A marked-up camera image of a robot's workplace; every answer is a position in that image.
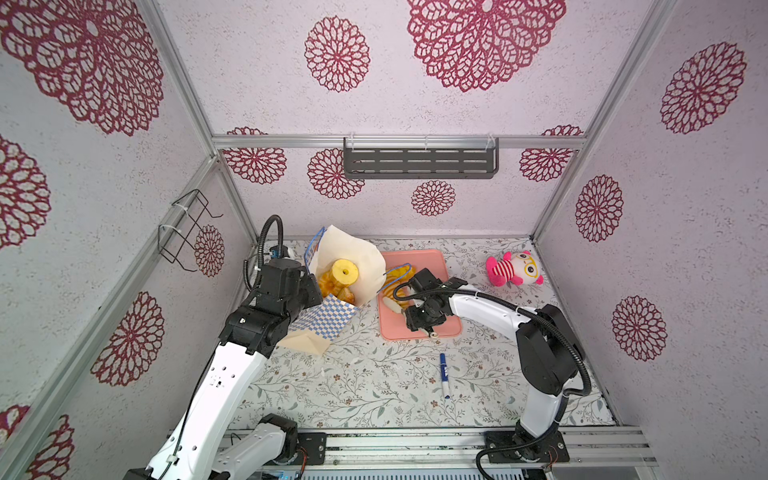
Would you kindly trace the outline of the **ridged spiral bread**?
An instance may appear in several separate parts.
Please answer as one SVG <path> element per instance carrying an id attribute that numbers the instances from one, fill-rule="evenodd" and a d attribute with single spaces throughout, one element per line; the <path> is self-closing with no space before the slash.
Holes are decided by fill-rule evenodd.
<path id="1" fill-rule="evenodd" d="M 392 284 L 392 285 L 390 285 L 389 287 L 387 287 L 384 290 L 384 296 L 388 297 L 390 299 L 395 299 L 394 293 L 398 289 L 405 288 L 406 286 L 407 286 L 407 282 L 401 282 L 401 283 L 398 283 L 398 284 Z"/>

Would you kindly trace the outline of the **bundt bread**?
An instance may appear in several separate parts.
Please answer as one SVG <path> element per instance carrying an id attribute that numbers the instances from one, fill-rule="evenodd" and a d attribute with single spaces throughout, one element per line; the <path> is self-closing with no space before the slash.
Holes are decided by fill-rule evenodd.
<path id="1" fill-rule="evenodd" d="M 331 270 L 324 272 L 317 281 L 323 297 L 328 295 L 336 296 L 341 290 Z"/>
<path id="2" fill-rule="evenodd" d="M 348 259 L 337 259 L 331 271 L 338 284 L 347 287 L 353 285 L 359 279 L 359 269 L 354 262 Z"/>

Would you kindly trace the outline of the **yellow twisted bread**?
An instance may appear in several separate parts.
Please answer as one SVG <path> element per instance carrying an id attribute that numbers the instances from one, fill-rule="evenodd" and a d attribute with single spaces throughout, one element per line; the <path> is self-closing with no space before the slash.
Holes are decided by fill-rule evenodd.
<path id="1" fill-rule="evenodd" d="M 388 271 L 386 279 L 388 282 L 399 284 L 402 282 L 407 282 L 410 278 L 413 277 L 413 275 L 413 267 L 411 265 L 404 264 Z"/>

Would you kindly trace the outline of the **checkered paper bag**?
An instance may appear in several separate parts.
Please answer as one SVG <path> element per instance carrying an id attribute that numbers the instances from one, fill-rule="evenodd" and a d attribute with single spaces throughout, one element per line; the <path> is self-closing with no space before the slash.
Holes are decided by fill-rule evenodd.
<path id="1" fill-rule="evenodd" d="M 388 267 L 375 245 L 333 225 L 310 241 L 304 260 L 321 303 L 303 311 L 278 345 L 312 355 L 324 354 L 364 305 L 414 273 L 409 263 Z"/>

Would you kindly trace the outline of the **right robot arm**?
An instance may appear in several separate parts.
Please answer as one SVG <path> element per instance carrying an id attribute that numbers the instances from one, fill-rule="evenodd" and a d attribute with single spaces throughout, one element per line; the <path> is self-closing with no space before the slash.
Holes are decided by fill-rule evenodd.
<path id="1" fill-rule="evenodd" d="M 449 316 L 456 316 L 515 341 L 529 391 L 512 438 L 476 454 L 476 468 L 485 479 L 491 475 L 482 465 L 484 458 L 539 459 L 556 439 L 569 399 L 592 391 L 580 344 L 554 305 L 526 309 L 457 277 L 442 282 L 427 268 L 397 284 L 393 298 L 408 304 L 405 318 L 411 330 L 432 333 Z"/>

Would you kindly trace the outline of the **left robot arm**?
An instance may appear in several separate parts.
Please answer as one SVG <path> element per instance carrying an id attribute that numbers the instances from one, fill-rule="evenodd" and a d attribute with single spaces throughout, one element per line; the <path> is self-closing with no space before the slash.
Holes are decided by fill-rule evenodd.
<path id="1" fill-rule="evenodd" d="M 246 299 L 227 317 L 181 420 L 148 465 L 129 470 L 126 478 L 247 479 L 269 462 L 305 461 L 297 424 L 275 414 L 233 446 L 220 448 L 249 385 L 263 373 L 290 325 L 323 300 L 315 276 L 289 257 L 282 242 L 265 252 L 272 227 L 283 227 L 276 214 L 258 237 L 256 278 Z"/>

